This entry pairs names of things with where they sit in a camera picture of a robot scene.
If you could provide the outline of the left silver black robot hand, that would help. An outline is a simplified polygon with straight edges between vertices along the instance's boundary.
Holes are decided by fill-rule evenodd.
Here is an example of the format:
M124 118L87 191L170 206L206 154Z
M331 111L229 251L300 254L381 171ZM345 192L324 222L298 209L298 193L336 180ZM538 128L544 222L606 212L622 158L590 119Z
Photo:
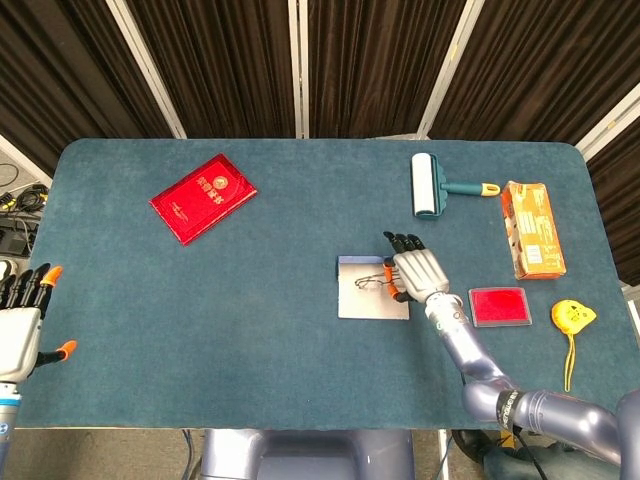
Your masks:
M42 264L1 280L1 393L12 395L35 369L71 358L78 342L69 340L44 352L40 339L61 266Z

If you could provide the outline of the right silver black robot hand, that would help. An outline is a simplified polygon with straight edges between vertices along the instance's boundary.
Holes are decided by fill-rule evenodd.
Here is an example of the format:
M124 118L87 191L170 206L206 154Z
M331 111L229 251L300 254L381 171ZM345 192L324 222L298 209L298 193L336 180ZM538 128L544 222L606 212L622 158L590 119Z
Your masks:
M398 303L425 303L435 293L448 293L449 280L435 255L414 234L383 232L395 254L383 262L387 290Z

